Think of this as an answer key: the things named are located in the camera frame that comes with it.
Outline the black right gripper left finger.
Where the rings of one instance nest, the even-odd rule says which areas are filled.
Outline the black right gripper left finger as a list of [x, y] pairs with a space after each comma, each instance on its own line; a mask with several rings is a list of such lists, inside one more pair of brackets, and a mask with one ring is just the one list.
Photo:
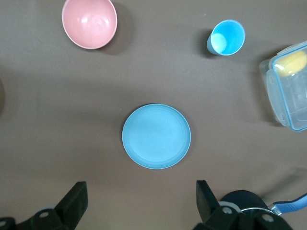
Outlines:
[[74, 230], [88, 207], [86, 182], [77, 182], [54, 208], [31, 217], [32, 230]]

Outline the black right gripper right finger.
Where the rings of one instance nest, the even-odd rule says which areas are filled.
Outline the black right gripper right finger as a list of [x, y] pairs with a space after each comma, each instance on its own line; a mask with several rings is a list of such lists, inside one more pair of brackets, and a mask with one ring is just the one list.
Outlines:
[[239, 213], [233, 207], [220, 205], [205, 180], [196, 182], [196, 204], [202, 222], [195, 230], [236, 230]]

